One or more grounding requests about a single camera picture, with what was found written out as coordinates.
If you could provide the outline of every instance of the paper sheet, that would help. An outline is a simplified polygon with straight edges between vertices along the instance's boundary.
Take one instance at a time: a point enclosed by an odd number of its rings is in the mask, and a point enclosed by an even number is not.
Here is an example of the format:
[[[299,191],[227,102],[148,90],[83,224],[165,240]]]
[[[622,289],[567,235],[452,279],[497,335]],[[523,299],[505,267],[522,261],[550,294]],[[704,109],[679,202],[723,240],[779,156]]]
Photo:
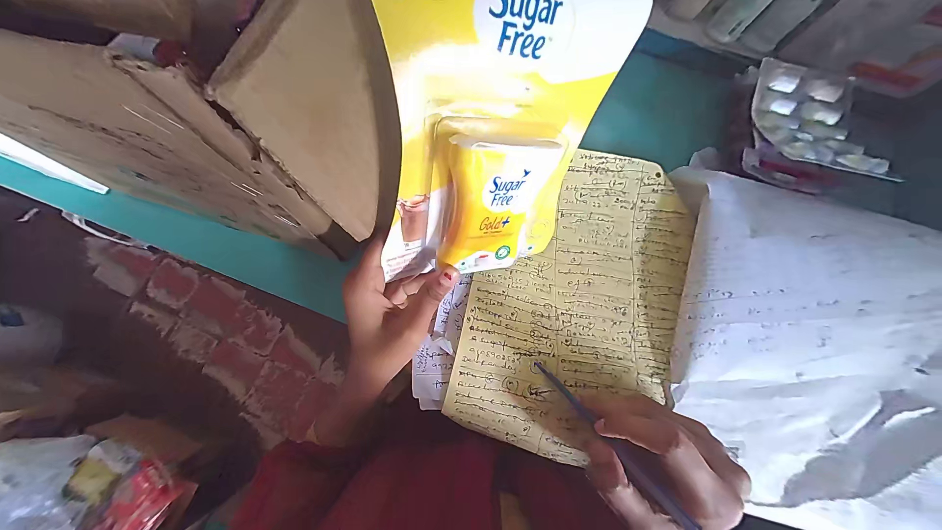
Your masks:
[[[438,305],[431,336],[413,355],[413,397],[419,400],[422,410],[442,408],[470,287],[471,275],[462,276]]]
[[[752,476],[746,512],[942,528],[942,234],[731,175],[671,177],[705,192],[674,410]]]
[[[533,361],[576,394],[639,390],[663,402],[691,239],[659,166],[577,151],[546,250],[475,274],[443,412],[584,465],[586,426]]]

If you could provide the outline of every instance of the fingernail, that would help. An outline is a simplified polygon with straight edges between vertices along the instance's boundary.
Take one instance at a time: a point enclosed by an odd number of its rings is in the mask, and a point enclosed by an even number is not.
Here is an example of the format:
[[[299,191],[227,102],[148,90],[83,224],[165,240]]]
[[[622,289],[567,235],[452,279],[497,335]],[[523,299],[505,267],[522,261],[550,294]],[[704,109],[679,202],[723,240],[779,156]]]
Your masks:
[[[455,284],[455,281],[457,279],[458,279],[458,271],[450,267],[442,271],[442,277],[441,277],[442,285],[450,287]]]

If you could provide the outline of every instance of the plastic bag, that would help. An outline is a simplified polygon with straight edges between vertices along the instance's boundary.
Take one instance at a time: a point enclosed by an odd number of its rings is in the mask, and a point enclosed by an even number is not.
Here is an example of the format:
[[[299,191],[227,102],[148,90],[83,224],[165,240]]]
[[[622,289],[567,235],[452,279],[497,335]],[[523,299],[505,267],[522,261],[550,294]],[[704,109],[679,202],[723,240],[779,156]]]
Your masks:
[[[0,528],[71,530],[86,505],[67,501],[62,488],[95,438],[13,439],[0,443]]]

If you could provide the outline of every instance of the notebook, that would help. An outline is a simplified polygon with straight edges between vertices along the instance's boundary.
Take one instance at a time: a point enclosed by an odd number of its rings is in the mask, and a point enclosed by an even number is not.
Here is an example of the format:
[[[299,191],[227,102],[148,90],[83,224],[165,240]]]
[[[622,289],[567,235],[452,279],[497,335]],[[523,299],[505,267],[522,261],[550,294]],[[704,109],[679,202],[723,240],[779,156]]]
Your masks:
[[[640,391],[663,403],[692,238],[657,164],[578,150],[546,250],[474,275],[443,413],[584,466],[588,426],[533,361],[576,395]]]

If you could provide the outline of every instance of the yellow cardboard backing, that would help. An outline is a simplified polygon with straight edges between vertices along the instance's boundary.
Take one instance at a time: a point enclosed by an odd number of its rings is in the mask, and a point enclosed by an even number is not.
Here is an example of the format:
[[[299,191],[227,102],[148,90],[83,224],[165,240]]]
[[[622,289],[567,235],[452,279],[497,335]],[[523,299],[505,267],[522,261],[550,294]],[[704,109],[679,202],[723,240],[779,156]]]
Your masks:
[[[397,211],[383,249],[387,280],[433,265],[449,201],[442,142],[455,132],[565,146],[528,213],[527,245],[542,252],[554,232],[566,168],[640,36],[651,0],[373,0],[373,6],[398,99],[398,198],[431,202],[420,242],[399,234],[405,210]],[[467,120],[440,126],[449,117]]]

